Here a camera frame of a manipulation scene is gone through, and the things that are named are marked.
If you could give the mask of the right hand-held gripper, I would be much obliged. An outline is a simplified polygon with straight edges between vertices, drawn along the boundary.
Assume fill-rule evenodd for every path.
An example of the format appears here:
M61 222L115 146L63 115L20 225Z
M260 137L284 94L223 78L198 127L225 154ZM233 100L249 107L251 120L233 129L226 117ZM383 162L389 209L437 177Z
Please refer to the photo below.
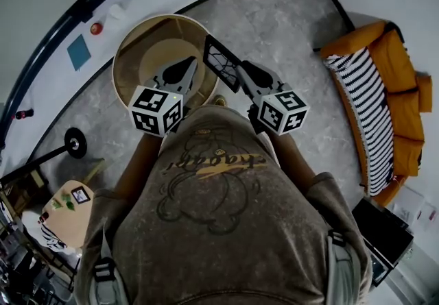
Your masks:
M277 136L300 129L309 111L305 100L278 74L267 67L244 60L237 66L237 77L244 93L252 101L248 117L259 134L272 132ZM259 88L276 88L264 90Z

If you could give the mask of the black framed branch picture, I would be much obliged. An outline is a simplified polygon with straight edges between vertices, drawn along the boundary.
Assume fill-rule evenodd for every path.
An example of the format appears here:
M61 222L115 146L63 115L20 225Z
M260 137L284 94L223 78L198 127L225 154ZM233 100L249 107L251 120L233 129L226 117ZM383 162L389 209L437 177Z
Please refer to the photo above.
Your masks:
M237 67L241 60L210 34L205 38L203 62L234 93L239 91L241 84Z

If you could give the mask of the person's right forearm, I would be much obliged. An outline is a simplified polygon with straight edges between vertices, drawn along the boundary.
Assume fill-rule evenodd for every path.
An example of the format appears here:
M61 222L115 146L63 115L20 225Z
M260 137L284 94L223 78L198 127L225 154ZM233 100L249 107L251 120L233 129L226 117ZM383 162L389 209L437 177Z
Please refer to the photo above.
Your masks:
M302 156L295 140L289 134L277 136L270 132L268 137L283 172L305 194L311 188L316 174Z

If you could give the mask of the person's left forearm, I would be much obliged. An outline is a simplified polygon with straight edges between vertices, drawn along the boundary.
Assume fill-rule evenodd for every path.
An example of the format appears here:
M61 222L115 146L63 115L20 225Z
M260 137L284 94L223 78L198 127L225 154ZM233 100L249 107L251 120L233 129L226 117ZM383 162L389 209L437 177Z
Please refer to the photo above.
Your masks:
M144 134L135 149L126 169L115 187L115 194L133 205L145 188L154 167L163 138Z

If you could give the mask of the white paper sheet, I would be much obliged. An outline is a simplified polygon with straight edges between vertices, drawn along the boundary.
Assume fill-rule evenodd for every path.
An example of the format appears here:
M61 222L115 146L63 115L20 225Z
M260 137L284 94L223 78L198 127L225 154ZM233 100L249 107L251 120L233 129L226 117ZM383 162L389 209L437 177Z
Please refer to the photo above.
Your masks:
M107 12L107 17L118 21L125 20L128 16L128 8L131 0L121 0L113 3Z

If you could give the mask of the teal book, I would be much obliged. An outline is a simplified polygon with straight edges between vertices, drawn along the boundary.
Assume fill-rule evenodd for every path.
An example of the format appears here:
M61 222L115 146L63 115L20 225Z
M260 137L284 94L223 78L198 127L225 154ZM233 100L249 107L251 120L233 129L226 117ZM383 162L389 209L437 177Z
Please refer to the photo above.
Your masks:
M68 47L67 53L73 65L74 71L79 71L84 64L91 59L85 39L80 34Z

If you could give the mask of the black white striped blanket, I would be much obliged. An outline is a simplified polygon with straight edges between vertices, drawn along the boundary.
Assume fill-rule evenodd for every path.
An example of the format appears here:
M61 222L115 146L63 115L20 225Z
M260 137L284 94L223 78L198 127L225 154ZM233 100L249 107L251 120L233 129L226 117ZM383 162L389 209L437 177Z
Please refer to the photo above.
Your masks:
M328 56L324 64L353 110L366 155L366 187L377 196L394 176L394 131L381 76L365 47L347 56Z

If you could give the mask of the black coat stand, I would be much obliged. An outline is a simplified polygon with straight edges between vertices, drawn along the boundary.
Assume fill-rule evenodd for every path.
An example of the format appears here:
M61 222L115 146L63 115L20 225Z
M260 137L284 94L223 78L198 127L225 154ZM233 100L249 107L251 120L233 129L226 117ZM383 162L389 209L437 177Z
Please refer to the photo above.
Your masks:
M85 135L81 130L76 127L69 128L64 135L64 145L37 158L22 167L8 173L7 175L0 178L0 188L4 188L11 181L20 178L21 176L30 173L40 164L55 158L63 153L68 153L71 157L75 159L83 158L87 151L87 142Z

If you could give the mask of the person's printed t-shirt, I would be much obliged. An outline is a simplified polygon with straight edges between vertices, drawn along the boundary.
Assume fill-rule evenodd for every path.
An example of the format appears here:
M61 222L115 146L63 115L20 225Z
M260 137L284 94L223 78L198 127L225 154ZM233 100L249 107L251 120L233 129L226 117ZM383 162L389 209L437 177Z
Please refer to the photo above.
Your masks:
M302 194L238 112L163 139L136 203L96 191L78 305L360 305L372 265L334 177Z

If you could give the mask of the orange throw cushion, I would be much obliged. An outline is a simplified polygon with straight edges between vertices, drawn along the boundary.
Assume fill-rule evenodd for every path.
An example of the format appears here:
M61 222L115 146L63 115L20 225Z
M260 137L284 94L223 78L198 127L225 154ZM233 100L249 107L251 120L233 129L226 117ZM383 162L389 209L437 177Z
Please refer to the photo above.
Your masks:
M416 76L419 97L419 111L433 111L433 82L430 75L418 74Z

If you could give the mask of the green leafy plant sprig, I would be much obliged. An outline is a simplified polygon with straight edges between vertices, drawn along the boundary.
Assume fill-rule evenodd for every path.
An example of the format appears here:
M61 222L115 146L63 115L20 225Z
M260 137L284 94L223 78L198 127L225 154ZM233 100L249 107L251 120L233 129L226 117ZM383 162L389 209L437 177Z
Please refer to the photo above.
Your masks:
M71 195L69 193L61 193L58 198L53 197L51 199L51 207L53 210L67 208L71 211L75 210L74 203L72 202Z

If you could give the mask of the oval wooden side table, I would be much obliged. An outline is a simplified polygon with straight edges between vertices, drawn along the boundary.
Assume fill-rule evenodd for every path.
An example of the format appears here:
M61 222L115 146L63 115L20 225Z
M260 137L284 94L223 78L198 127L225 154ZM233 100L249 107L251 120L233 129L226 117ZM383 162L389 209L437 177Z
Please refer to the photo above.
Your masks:
M77 204L73 198L71 191L79 186L86 189L91 200L84 204ZM69 193L75 210L71 211L67 208L53 210L51 207L51 199L58 198L61 193ZM88 222L91 216L91 208L93 203L93 191L82 182L69 180L65 182L52 198L44 205L43 212L49 213L49 218L44 224L67 246L77 249L83 246Z

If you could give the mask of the black cabinet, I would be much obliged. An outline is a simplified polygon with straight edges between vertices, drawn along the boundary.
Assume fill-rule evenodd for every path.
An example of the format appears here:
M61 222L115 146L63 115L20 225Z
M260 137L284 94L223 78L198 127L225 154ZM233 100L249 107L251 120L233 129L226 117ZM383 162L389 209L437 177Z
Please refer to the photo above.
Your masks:
M352 214L362 236L396 266L413 244L408 224L369 197L361 199Z

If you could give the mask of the black window rail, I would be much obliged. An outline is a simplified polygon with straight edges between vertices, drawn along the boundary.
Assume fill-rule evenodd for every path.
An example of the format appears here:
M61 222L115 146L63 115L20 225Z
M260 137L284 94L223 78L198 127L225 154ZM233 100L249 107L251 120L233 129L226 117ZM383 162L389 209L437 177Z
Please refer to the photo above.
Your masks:
M19 109L27 90L46 61L79 23L85 23L92 18L93 10L104 1L105 0L77 0L56 21L35 48L25 63L5 102L5 108L0 117L0 152L5 148L6 136L12 124L12 116Z

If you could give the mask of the small framed marker card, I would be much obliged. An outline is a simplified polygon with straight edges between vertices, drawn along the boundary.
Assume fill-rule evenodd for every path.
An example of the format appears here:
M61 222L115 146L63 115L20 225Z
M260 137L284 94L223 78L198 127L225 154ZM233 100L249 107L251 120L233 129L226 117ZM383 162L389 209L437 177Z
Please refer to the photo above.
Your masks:
M83 186L79 186L71 191L71 194L77 204L84 204L86 202L89 202L91 198L89 197L88 193L86 192L86 189Z

